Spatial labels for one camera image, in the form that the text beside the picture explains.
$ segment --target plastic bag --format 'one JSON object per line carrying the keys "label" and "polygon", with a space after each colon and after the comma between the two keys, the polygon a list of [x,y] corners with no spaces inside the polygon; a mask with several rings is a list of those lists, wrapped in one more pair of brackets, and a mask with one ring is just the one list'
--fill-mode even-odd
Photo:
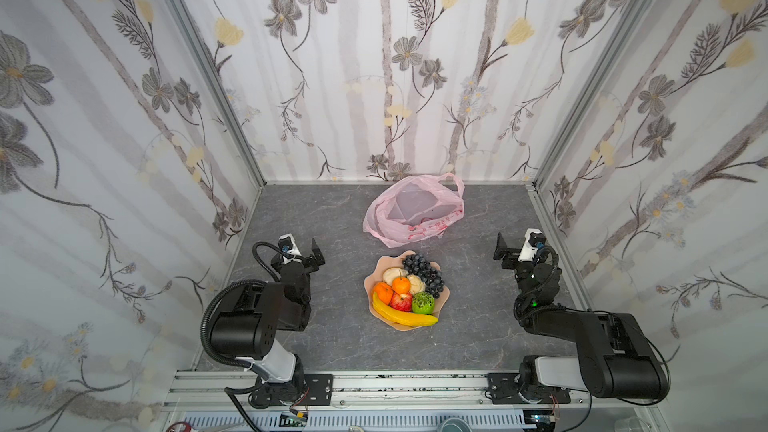
{"label": "plastic bag", "polygon": [[[454,192],[440,183],[452,178]],[[368,207],[362,230],[389,248],[442,236],[464,217],[464,182],[453,174],[410,176],[388,188]]]}

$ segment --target wallpaper panel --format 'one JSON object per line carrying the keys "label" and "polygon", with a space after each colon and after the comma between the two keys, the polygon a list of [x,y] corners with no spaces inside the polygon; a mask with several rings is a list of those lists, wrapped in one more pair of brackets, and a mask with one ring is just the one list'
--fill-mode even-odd
{"label": "wallpaper panel", "polygon": [[595,304],[673,358],[677,432],[768,420],[767,26],[768,0],[655,0],[542,184]]}
{"label": "wallpaper panel", "polygon": [[256,190],[162,0],[0,0],[0,423],[145,430]]}
{"label": "wallpaper panel", "polygon": [[268,179],[529,180],[629,0],[185,0]]}

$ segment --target banana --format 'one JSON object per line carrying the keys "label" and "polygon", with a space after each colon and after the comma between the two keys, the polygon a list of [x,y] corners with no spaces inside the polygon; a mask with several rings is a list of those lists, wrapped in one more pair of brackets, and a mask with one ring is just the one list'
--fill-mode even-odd
{"label": "banana", "polygon": [[410,325],[411,327],[425,327],[437,323],[437,317],[434,315],[414,314],[413,312],[401,312],[389,307],[389,305],[379,299],[377,293],[373,293],[373,310],[379,312],[382,317],[388,321],[398,324]]}

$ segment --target green ball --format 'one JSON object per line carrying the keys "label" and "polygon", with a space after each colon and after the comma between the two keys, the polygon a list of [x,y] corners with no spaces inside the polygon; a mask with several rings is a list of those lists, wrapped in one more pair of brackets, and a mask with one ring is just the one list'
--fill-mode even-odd
{"label": "green ball", "polygon": [[419,292],[413,296],[411,310],[416,314],[431,314],[435,310],[435,298],[427,292]]}

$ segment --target red apple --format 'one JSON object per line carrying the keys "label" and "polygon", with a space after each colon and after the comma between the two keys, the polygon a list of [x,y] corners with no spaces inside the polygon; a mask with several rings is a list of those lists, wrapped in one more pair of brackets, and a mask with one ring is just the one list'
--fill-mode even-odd
{"label": "red apple", "polygon": [[411,303],[413,303],[413,296],[410,294],[392,294],[389,307],[400,312],[410,312]]}

